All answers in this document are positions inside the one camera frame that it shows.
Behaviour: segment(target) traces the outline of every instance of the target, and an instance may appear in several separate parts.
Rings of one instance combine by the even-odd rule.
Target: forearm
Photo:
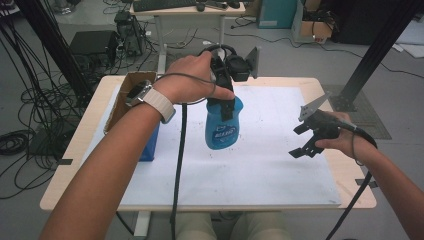
[[[424,193],[372,146],[358,146],[358,160],[372,173],[410,239],[424,239]]]
[[[124,115],[69,184],[43,230],[42,239],[104,238],[159,120],[159,112],[147,104]]]

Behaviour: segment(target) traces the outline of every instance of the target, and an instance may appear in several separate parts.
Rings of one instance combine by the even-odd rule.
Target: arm
[[[210,80],[210,52],[173,63],[167,73],[182,72]],[[213,84],[188,77],[168,76],[154,88],[172,103],[209,96]],[[213,97],[233,99],[234,93],[216,87]],[[132,108],[100,141],[81,166],[55,209],[40,239],[104,239],[131,180],[138,158],[161,118],[148,104]]]
[[[347,114],[334,115],[350,121]],[[319,140],[315,145],[338,149],[352,158],[356,156],[356,160],[363,163],[374,176],[409,238],[424,239],[424,192],[365,139],[359,136],[353,139],[354,149],[351,144],[352,133],[341,130],[339,138]]]

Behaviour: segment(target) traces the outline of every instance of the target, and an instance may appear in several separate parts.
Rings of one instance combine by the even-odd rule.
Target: left arm
[[[173,63],[170,72],[210,80],[210,52]],[[168,76],[154,88],[172,103],[209,96],[213,85],[182,76]],[[213,97],[233,99],[234,93],[217,87]],[[40,239],[104,239],[110,222],[131,180],[138,158],[160,113],[140,104],[125,114],[96,146],[51,213]]]

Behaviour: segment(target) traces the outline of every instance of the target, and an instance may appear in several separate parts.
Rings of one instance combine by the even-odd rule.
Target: watch face
[[[140,83],[135,85],[133,89],[131,89],[131,91],[127,94],[127,101],[126,101],[127,104],[134,106],[132,102],[136,100],[135,98],[142,98],[144,94],[148,92],[150,88],[152,88],[152,84],[150,83],[149,80],[141,81]]]

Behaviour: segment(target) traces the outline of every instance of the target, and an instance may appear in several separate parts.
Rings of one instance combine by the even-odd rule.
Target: table
[[[198,12],[196,7],[145,12],[134,12],[133,6],[130,8],[130,14],[133,16],[154,16],[160,47],[157,70],[158,75],[165,73],[166,65],[166,44],[163,41],[163,30],[176,28],[219,28],[219,44],[223,44],[225,17],[241,16],[245,11],[246,9],[243,4],[240,4],[240,8],[238,9],[228,7],[225,11],[207,7],[203,12]]]
[[[104,115],[104,111],[110,98],[117,87],[122,84],[124,76],[107,76],[100,82],[90,105],[88,106],[84,117],[82,118],[74,137],[72,138],[63,158],[73,159],[71,165],[61,165],[57,168],[42,200],[40,206],[44,210],[53,210],[59,198],[62,196],[66,187],[79,169],[87,148],[89,147],[93,135],[98,128],[99,121]],[[299,88],[303,94],[304,101],[310,102],[317,97],[323,95],[323,90],[317,79],[314,78],[284,78],[284,77],[260,77],[256,80],[249,79],[244,83],[235,83],[234,85],[250,85],[250,86],[278,86],[278,87],[295,87]],[[326,102],[322,110],[331,110],[330,104]],[[336,188],[340,195],[341,204],[338,208],[345,208],[353,195],[359,188],[355,179],[363,179],[364,174],[359,166],[352,160],[344,156],[336,150],[325,150],[324,153],[328,161],[330,171],[336,183]],[[354,208],[373,208],[376,206],[376,200],[372,191],[367,188],[361,195]],[[151,211],[145,206],[120,206],[118,210],[125,211]],[[144,218],[144,222],[148,222],[149,213],[141,212],[139,218]]]

